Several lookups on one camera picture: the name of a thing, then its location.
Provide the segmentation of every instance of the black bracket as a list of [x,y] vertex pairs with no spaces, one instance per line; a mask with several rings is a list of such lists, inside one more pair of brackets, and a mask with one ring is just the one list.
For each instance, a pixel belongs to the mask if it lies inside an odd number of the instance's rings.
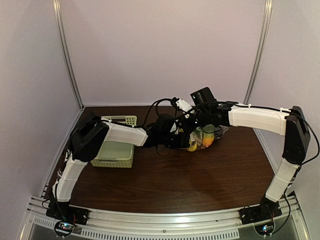
[[74,206],[67,207],[67,219],[64,219],[62,214],[58,211],[52,211],[51,203],[49,203],[49,209],[45,215],[50,218],[54,218],[60,221],[66,221],[69,224],[86,225],[88,220],[89,210],[85,208],[79,208]]
[[[282,215],[282,211],[278,202],[276,203],[276,208],[272,212],[274,214],[273,217]],[[272,218],[271,215],[263,214],[261,205],[242,208],[239,210],[239,214],[243,225],[270,220]]]

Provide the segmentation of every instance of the purple-gray wall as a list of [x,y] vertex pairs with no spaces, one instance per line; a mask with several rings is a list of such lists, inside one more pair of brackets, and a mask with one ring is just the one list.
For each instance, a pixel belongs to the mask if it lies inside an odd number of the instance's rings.
[[84,105],[192,102],[209,86],[243,101],[265,1],[68,0],[61,2],[74,75]]
[[1,1],[0,29],[0,240],[13,240],[79,110],[52,1]]

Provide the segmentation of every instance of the yellow fruit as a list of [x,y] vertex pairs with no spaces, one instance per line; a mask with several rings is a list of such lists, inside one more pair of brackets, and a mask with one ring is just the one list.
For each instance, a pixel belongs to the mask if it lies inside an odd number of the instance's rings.
[[195,150],[197,150],[197,143],[194,142],[187,150],[189,152],[194,152]]

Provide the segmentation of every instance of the vertical metal rail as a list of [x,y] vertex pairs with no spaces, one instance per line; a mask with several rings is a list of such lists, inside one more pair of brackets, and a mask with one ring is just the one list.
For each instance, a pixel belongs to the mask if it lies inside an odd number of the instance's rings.
[[252,95],[252,92],[253,92],[253,89],[255,86],[255,82],[257,80],[259,67],[260,67],[260,64],[262,61],[263,52],[264,52],[265,45],[267,42],[267,36],[268,36],[270,21],[271,21],[271,15],[272,15],[272,0],[266,0],[265,7],[264,7],[264,13],[263,13],[262,28],[261,28],[261,33],[260,33],[259,44],[258,44],[256,56],[255,56],[255,61],[253,64],[250,82],[249,82],[249,85],[248,85],[248,88],[247,88],[247,91],[245,94],[245,98],[243,101],[244,104],[249,103],[250,97]]
[[79,94],[79,89],[78,89],[77,82],[75,79],[74,70],[72,68],[72,64],[71,64],[71,60],[70,60],[70,55],[69,55],[69,50],[68,50],[67,40],[66,40],[66,34],[65,34],[64,24],[63,24],[63,18],[62,18],[62,13],[61,13],[60,0],[53,0],[53,9],[54,9],[54,14],[55,14],[56,24],[58,27],[58,33],[59,33],[59,37],[60,37],[60,43],[61,43],[65,67],[66,67],[66,70],[67,70],[67,73],[69,76],[69,80],[71,83],[72,91],[73,91],[77,106],[81,110],[81,109],[83,109],[84,105],[82,103],[82,100],[81,100],[81,97]]

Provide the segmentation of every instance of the white wall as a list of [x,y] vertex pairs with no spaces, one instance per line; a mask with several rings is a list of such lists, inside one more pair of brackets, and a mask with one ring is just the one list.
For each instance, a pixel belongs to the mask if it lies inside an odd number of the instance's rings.
[[0,240],[13,240],[79,110],[52,1],[1,1],[0,32]]
[[243,101],[265,1],[61,2],[75,79],[85,105],[148,105],[211,87]]
[[[251,101],[271,107],[302,107],[320,138],[320,1],[274,0],[261,69]],[[284,139],[263,132],[279,165]],[[308,157],[316,153],[312,140]],[[306,164],[292,187],[301,204],[311,239],[319,239],[320,159]]]

